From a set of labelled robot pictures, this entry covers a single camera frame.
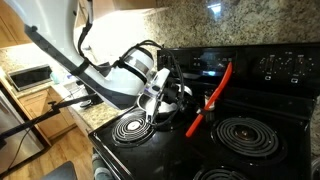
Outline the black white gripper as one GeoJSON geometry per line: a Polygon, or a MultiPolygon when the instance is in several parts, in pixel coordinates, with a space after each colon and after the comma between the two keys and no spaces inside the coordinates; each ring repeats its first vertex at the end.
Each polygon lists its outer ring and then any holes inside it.
{"type": "MultiPolygon", "coordinates": [[[[173,112],[183,108],[184,98],[190,95],[188,86],[181,87],[181,84],[175,79],[169,77],[163,89],[163,98],[159,107],[160,112],[173,112]]],[[[198,106],[191,106],[188,111],[192,115],[206,116],[209,110],[198,106]]]]}

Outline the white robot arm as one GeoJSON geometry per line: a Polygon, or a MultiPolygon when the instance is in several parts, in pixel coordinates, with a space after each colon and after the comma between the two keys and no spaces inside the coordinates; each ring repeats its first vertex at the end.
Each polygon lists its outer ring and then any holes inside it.
{"type": "Polygon", "coordinates": [[[123,110],[134,106],[142,92],[151,98],[147,110],[156,114],[160,107],[163,86],[169,75],[166,68],[150,81],[154,62],[144,48],[154,46],[152,40],[129,48],[104,73],[81,51],[81,40],[75,41],[74,25],[78,0],[4,0],[24,23],[25,34],[44,52],[55,59],[70,74],[89,86],[110,106],[123,110]]]}

